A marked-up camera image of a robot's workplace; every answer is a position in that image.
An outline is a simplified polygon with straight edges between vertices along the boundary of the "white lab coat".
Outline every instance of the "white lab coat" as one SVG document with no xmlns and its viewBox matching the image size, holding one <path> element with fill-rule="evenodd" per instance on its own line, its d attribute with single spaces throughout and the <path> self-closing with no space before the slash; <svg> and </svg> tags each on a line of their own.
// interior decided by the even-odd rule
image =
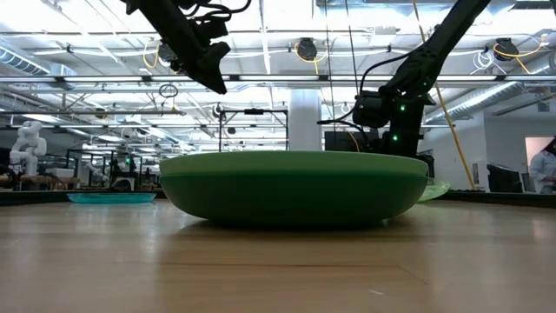
<svg viewBox="0 0 556 313">
<path fill-rule="evenodd" d="M 547 176 L 556 176 L 556 156 L 548 151 L 539 152 L 531 160 L 529 171 L 535 182 L 535 190 L 537 193 L 543 193 L 545 187 L 552 188 L 553 186 L 553 183 L 543 182 L 543 179 Z"/>
</svg>

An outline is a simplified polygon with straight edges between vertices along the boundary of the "person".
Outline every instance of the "person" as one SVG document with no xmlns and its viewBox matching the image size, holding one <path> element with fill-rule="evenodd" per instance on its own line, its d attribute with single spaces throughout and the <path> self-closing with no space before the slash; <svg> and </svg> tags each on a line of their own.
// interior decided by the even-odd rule
<svg viewBox="0 0 556 313">
<path fill-rule="evenodd" d="M 556 137 L 531 160 L 530 174 L 537 193 L 551 195 L 556 186 Z"/>
</svg>

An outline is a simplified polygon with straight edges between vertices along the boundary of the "teal tray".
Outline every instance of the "teal tray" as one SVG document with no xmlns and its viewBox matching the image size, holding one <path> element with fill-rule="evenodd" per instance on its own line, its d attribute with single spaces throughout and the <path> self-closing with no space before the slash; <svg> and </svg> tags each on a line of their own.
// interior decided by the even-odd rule
<svg viewBox="0 0 556 313">
<path fill-rule="evenodd" d="M 68 194 L 73 203 L 82 204 L 131 204 L 149 203 L 156 197 L 154 193 L 77 193 Z"/>
<path fill-rule="evenodd" d="M 404 213 L 427 186 L 427 165 L 334 152 L 233 152 L 161 163 L 161 185 L 180 210 L 218 223 L 364 226 Z"/>
</svg>

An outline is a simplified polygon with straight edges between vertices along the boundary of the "wooden table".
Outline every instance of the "wooden table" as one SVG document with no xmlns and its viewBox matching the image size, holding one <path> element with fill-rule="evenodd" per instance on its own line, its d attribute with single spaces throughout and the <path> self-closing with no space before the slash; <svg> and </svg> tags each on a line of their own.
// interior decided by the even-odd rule
<svg viewBox="0 0 556 313">
<path fill-rule="evenodd" d="M 54 189 L 60 182 L 64 183 L 67 186 L 70 183 L 79 183 L 80 179 L 76 177 L 58 177 L 56 179 L 50 176 L 22 175 L 21 181 L 23 183 L 41 183 L 41 184 L 50 183 L 52 185 L 52 189 Z M 9 182 L 10 179 L 7 176 L 0 176 L 0 186 L 4 186 Z"/>
<path fill-rule="evenodd" d="M 373 230 L 230 230 L 159 201 L 0 208 L 1 312 L 554 312 L 556 210 L 433 202 Z"/>
</svg>

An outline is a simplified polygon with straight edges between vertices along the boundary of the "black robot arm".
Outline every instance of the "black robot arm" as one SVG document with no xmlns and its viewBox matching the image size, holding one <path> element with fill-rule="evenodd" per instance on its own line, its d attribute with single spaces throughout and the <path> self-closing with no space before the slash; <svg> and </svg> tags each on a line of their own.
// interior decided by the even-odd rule
<svg viewBox="0 0 556 313">
<path fill-rule="evenodd" d="M 428 91 L 450 51 L 489 3 L 489 0 L 459 0 L 433 35 L 406 55 L 406 61 L 386 85 L 378 92 L 362 91 L 358 96 L 353 115 L 355 123 L 380 128 L 390 122 L 390 131 L 382 138 L 381 153 L 415 156 L 424 106 L 434 105 Z"/>
<path fill-rule="evenodd" d="M 162 42 L 168 45 L 172 57 L 170 67 L 178 74 L 184 74 L 211 90 L 225 94 L 226 85 L 220 72 L 220 61 L 230 48 L 227 43 L 211 43 L 211 39 L 228 34 L 226 22 L 232 14 L 247 9 L 251 0 L 239 10 L 230 10 L 220 4 L 210 4 L 210 0 L 122 0 L 127 4 L 127 13 L 139 10 L 160 34 Z M 194 15 L 200 6 L 214 9 L 202 17 L 186 17 L 181 8 Z"/>
</svg>

